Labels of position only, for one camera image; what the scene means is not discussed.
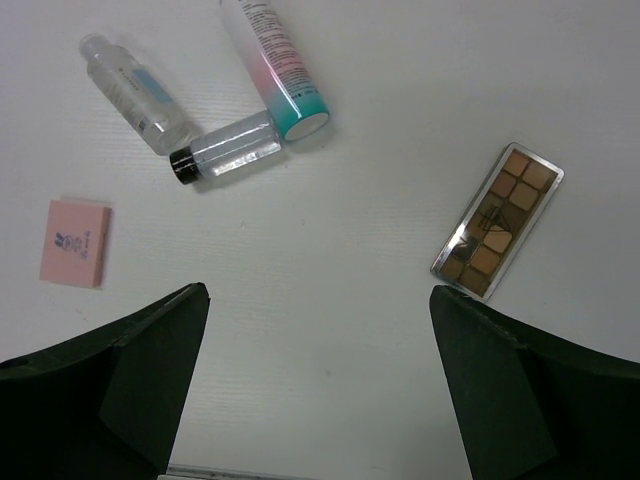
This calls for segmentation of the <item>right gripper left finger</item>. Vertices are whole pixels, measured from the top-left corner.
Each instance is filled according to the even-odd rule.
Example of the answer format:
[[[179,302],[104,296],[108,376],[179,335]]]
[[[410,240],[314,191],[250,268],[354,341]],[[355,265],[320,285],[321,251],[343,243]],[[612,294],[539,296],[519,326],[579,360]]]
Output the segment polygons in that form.
[[[165,474],[207,317],[207,288],[192,283],[119,320],[2,362],[2,478]]]

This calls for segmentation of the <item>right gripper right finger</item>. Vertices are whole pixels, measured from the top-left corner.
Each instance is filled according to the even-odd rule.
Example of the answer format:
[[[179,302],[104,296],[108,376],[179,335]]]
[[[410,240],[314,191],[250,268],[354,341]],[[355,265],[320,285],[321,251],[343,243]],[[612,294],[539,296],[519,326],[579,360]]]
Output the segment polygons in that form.
[[[636,479],[639,366],[439,285],[429,309],[475,479]]]

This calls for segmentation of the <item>pink compact box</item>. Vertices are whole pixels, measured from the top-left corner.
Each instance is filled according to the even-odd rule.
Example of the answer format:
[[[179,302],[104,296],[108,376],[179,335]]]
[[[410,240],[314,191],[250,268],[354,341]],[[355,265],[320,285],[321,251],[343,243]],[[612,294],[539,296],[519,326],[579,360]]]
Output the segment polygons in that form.
[[[52,200],[39,279],[80,288],[100,287],[111,215],[112,209],[106,205]]]

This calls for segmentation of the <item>clear bottle blue label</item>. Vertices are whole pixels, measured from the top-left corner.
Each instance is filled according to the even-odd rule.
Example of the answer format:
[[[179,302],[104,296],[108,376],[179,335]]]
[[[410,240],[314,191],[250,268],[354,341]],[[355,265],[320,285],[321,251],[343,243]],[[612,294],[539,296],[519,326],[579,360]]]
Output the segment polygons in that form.
[[[127,49],[90,34],[79,52],[89,78],[157,155],[168,156],[200,135],[182,106]]]

